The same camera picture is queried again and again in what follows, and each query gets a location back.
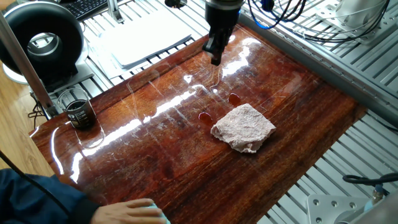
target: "water spill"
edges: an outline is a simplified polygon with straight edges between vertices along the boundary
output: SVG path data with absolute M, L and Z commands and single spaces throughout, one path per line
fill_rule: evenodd
M 206 125 L 213 125 L 213 119 L 211 118 L 210 114 L 206 113 L 206 112 L 202 112 L 199 114 L 199 120 L 203 123 L 205 123 Z
M 231 93 L 228 97 L 228 103 L 231 103 L 233 106 L 237 107 L 241 104 L 241 98 L 237 94 Z

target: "dark jacket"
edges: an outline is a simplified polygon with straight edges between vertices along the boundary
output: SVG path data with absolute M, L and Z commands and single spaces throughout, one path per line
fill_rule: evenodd
M 99 205 L 56 176 L 28 175 L 49 190 L 70 211 L 67 217 L 48 196 L 11 169 L 0 170 L 0 223 L 89 224 Z

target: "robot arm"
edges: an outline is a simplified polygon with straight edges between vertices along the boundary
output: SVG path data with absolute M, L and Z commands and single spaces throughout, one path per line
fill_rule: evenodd
M 206 0 L 205 17 L 210 31 L 209 40 L 202 49 L 211 57 L 213 65 L 221 63 L 221 55 L 238 23 L 243 3 L 244 0 Z M 165 0 L 165 4 L 179 9 L 187 4 L 187 0 Z

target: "human hand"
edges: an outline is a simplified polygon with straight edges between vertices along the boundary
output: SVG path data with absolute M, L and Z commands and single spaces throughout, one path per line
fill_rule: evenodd
M 166 224 L 159 208 L 144 208 L 154 203 L 151 199 L 138 199 L 103 206 L 95 211 L 90 224 Z

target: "glossy wood surface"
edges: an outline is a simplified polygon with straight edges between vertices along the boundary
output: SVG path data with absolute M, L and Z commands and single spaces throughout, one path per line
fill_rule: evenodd
M 91 131 L 35 130 L 57 175 L 102 204 L 153 198 L 172 223 L 256 223 L 365 111 L 245 27 L 218 67 L 204 41 L 94 98 Z M 256 154 L 210 134 L 243 103 L 277 127 Z

